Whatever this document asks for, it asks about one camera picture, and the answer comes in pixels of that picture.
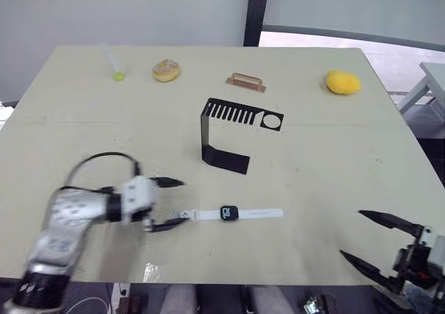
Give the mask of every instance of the white wall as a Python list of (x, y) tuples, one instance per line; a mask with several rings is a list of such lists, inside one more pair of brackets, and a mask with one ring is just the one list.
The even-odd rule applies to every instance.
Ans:
[(264, 30), (445, 51), (445, 0), (268, 0)]
[(248, 0), (0, 0), (0, 100), (59, 44), (243, 45)]

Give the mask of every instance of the black cable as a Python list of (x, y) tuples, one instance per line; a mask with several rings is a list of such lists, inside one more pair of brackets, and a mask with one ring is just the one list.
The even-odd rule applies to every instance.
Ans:
[(86, 158), (85, 160), (82, 160), (80, 163), (78, 163), (72, 170), (71, 172), (68, 174), (67, 179), (65, 181), (65, 183), (63, 184), (63, 188), (64, 187), (71, 187), (70, 183), (72, 181), (72, 178), (74, 177), (74, 175), (76, 174), (76, 172), (79, 170), (79, 168), (87, 163), (88, 161), (92, 160), (92, 159), (96, 159), (96, 158), (100, 158), (102, 156), (123, 156), (124, 158), (129, 159), (132, 163), (133, 163), (133, 175), (134, 176), (138, 176), (140, 175), (140, 168), (139, 168), (139, 162), (133, 158), (132, 156), (129, 156), (128, 154), (125, 153), (121, 153), (121, 152), (103, 152), (103, 153), (98, 153), (95, 154), (94, 156), (91, 156), (89, 158)]

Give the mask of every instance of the yellow cap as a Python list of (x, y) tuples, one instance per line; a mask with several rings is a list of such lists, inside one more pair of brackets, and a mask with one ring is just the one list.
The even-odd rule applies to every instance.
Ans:
[(116, 81), (122, 81), (125, 79), (125, 74), (123, 74), (122, 72), (116, 72), (113, 75), (113, 79)]

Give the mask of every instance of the table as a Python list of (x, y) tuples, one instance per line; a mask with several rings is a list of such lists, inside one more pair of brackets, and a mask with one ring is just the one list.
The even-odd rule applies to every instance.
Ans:
[(406, 113), (429, 90), (442, 108), (445, 108), (445, 64), (420, 63), (420, 67), (425, 72), (425, 76), (397, 105), (402, 114)]
[[(284, 217), (189, 222), (165, 233), (95, 226), (77, 281), (355, 285), (370, 281), (343, 249), (391, 270), (412, 239), (357, 213), (380, 210), (445, 233), (445, 190), (359, 49), (112, 47), (127, 78), (115, 82), (99, 47), (58, 47), (0, 132), (0, 276), (21, 275), (48, 198), (74, 164), (101, 151), (137, 158), (146, 175), (187, 185), (159, 190), (171, 210), (282, 208)], [(158, 83), (164, 58), (182, 68)], [(356, 74), (357, 94), (331, 93), (330, 69)], [(262, 93), (225, 84), (257, 76)], [(200, 113), (209, 97), (284, 114), (280, 132), (211, 121), (211, 143), (251, 157), (247, 175), (201, 161)], [(76, 185), (119, 185), (119, 158), (85, 166)]]

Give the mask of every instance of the watch face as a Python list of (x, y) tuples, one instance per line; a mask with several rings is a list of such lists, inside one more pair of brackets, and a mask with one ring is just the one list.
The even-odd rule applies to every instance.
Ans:
[(238, 220), (238, 208), (235, 205), (223, 206), (221, 208), (221, 219), (226, 220)]

